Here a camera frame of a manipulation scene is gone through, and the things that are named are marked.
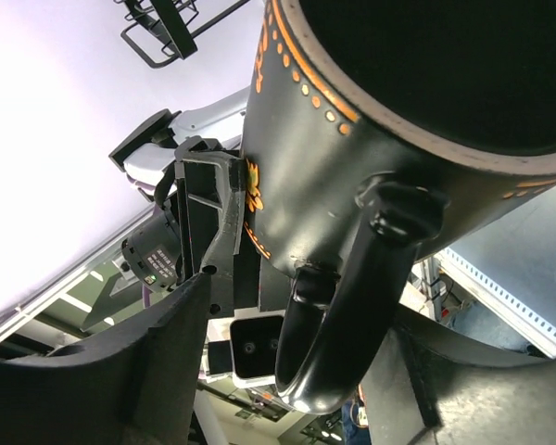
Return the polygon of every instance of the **person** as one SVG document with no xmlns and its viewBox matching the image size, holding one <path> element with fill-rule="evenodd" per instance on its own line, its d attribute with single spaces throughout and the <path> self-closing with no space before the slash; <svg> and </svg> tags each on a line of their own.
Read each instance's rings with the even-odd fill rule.
<svg viewBox="0 0 556 445">
<path fill-rule="evenodd" d="M 362 388 L 342 406 L 342 425 L 346 445 L 371 445 L 369 427 L 362 422 L 365 401 Z"/>
</svg>

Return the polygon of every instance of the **black wire rack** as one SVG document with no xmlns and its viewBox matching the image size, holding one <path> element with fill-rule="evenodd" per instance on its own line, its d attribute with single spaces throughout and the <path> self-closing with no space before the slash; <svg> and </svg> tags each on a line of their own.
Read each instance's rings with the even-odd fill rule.
<svg viewBox="0 0 556 445">
<path fill-rule="evenodd" d="M 121 32 L 121 38 L 150 67 L 159 69 L 177 59 L 186 59 L 197 51 L 195 38 L 218 24 L 250 0 L 239 0 L 224 9 L 193 31 L 188 26 L 199 15 L 196 0 L 113 0 L 128 8 L 125 19 L 132 24 Z M 162 61 L 155 61 L 142 46 L 130 37 L 130 31 L 141 28 L 155 37 L 161 44 Z"/>
</svg>

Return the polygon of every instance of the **black mug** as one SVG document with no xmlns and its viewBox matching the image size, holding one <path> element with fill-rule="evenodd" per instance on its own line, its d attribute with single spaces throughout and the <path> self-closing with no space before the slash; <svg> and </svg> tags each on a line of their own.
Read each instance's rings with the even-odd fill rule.
<svg viewBox="0 0 556 445">
<path fill-rule="evenodd" d="M 330 287 L 321 285 L 328 275 L 342 277 L 338 288 L 346 282 L 355 240 L 362 244 L 363 199 L 375 187 L 435 197 L 439 227 L 413 240 L 394 264 L 397 283 L 385 284 L 400 293 L 413 261 L 556 185 L 556 0 L 268 0 L 242 155 L 252 242 L 273 267 L 318 289 Z M 383 264 L 374 267 L 390 267 L 396 252 L 378 250 L 371 255 Z M 296 287 L 277 386 L 303 411 L 327 413 L 358 384 L 393 315 L 374 332 L 352 325 L 353 315 L 366 317 L 379 289 L 310 304 Z M 348 375 L 320 375 L 344 353 L 336 331 L 349 330 L 369 344 L 352 348 L 364 359 Z"/>
</svg>

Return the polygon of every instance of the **orange dot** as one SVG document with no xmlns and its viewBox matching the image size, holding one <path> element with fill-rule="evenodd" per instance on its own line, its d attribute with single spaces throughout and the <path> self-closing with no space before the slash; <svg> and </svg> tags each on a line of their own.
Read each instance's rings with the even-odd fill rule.
<svg viewBox="0 0 556 445">
<path fill-rule="evenodd" d="M 342 123 L 340 124 L 338 130 L 340 131 L 341 134 L 348 134 L 350 133 L 350 126 L 347 123 Z"/>
</svg>

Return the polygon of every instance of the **perforated metal rail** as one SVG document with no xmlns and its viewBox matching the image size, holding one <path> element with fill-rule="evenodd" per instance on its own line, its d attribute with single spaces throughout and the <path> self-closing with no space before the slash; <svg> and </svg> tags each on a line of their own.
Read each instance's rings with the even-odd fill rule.
<svg viewBox="0 0 556 445">
<path fill-rule="evenodd" d="M 556 326 L 523 304 L 450 248 L 436 254 L 441 269 L 549 357 L 556 357 Z"/>
</svg>

